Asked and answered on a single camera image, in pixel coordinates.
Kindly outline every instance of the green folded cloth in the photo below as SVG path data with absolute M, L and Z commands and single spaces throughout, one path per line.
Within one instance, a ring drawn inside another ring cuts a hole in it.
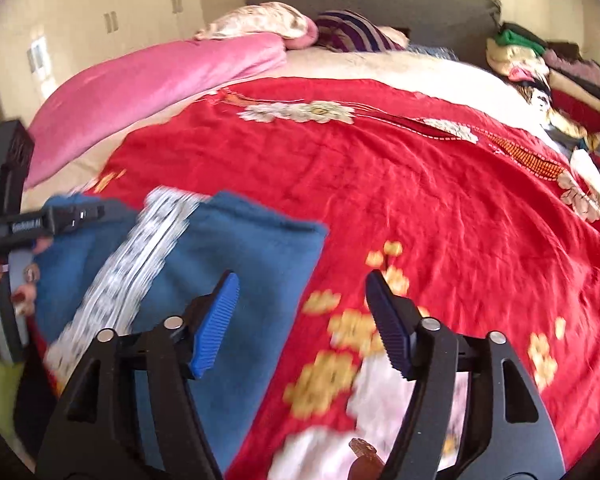
M 507 45 L 519 45 L 526 46 L 527 48 L 531 48 L 535 51 L 538 56 L 542 56 L 544 54 L 544 47 L 540 44 L 537 44 L 535 41 L 528 40 L 519 34 L 516 34 L 512 30 L 503 30 L 499 35 L 496 36 L 496 43 L 500 46 Z

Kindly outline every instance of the bed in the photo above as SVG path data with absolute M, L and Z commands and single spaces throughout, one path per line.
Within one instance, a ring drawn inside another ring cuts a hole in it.
M 322 4 L 349 7 L 435 46 L 462 39 L 436 39 L 437 27 L 449 31 L 441 11 L 418 13 L 413 2 L 473 9 L 470 43 L 476 30 L 489 35 L 498 10 L 493 0 L 281 1 L 309 16 Z M 329 229 L 248 431 L 231 449 L 212 442 L 227 478 L 345 478 L 353 436 L 386 458 L 411 391 L 368 323 L 371 269 L 457 332 L 506 333 L 542 391 L 567 465 L 600 431 L 600 208 L 522 97 L 475 66 L 484 41 L 480 48 L 466 47 L 467 62 L 288 52 L 282 67 L 112 132 L 26 192 L 25 208 L 83 189 L 139 210 L 158 186 L 230 190 Z M 350 332 L 355 341 L 343 344 Z M 301 376 L 325 362 L 346 368 L 348 387 L 307 407 Z M 456 394 L 445 465 L 461 433 L 466 378 Z

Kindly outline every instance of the silver screw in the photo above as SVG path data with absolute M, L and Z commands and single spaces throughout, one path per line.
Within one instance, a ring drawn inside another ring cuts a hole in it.
M 176 330 L 183 325 L 184 321 L 180 316 L 171 316 L 164 320 L 164 327 L 168 330 Z
M 504 345 L 507 342 L 507 338 L 502 332 L 491 332 L 489 339 L 496 343 L 496 345 Z
M 98 341 L 100 341 L 101 343 L 107 343 L 107 342 L 111 341 L 115 335 L 116 335 L 116 333 L 113 332 L 112 329 L 104 328 L 98 332 L 98 335 L 96 337 L 98 338 Z
M 426 328 L 430 332 L 440 330 L 440 322 L 435 317 L 425 317 L 420 323 L 423 328 Z

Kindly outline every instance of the white lace trim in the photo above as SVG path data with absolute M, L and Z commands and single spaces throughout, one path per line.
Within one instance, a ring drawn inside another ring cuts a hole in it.
M 138 223 L 99 270 L 74 320 L 46 352 L 45 364 L 59 384 L 66 384 L 100 330 L 130 332 L 142 298 L 188 227 L 187 219 L 206 200 L 206 195 L 169 187 L 147 195 Z

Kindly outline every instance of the black folded cloth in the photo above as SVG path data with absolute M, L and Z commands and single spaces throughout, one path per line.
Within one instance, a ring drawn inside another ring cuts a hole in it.
M 522 27 L 521 25 L 518 25 L 517 23 L 504 22 L 502 24 L 502 26 L 500 27 L 500 32 L 502 32 L 503 30 L 510 30 L 511 32 L 515 32 L 516 34 L 519 34 L 523 38 L 527 38 L 529 41 L 533 41 L 534 43 L 537 43 L 538 45 L 542 46 L 543 48 L 548 48 L 548 43 L 545 40 L 541 40 L 530 30 L 527 30 L 525 27 Z
M 569 41 L 549 41 L 547 45 L 562 59 L 566 59 L 567 61 L 582 61 L 580 47 L 576 43 L 570 43 Z

